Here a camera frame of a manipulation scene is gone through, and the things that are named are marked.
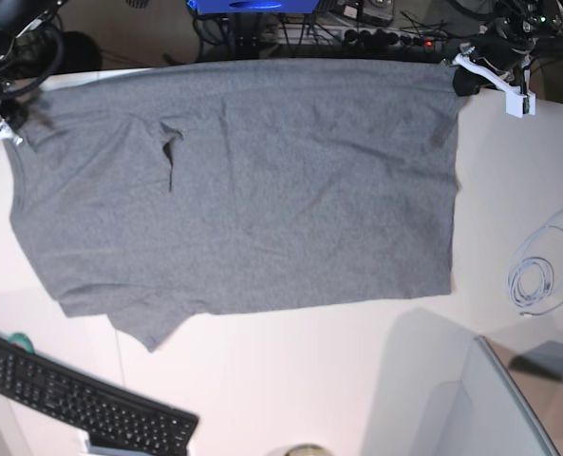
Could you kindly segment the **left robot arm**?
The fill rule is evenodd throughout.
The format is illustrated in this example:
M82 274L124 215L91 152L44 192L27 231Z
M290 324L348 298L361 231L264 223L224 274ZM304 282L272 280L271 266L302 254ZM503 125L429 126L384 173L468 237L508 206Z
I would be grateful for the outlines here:
M459 96L479 93L485 86L529 89L530 70L540 40L563 29L559 1L452 1L461 15L479 22L479 32L459 39L454 89Z

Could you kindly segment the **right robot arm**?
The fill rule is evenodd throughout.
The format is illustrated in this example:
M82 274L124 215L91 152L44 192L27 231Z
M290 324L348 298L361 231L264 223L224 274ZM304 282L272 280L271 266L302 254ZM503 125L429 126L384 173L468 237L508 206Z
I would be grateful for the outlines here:
M64 1L0 1L0 107L36 89L62 64L66 45L53 20L65 4ZM4 73L23 60L27 52L23 50L22 39L33 34L54 43L53 57L31 83L19 89L6 89Z

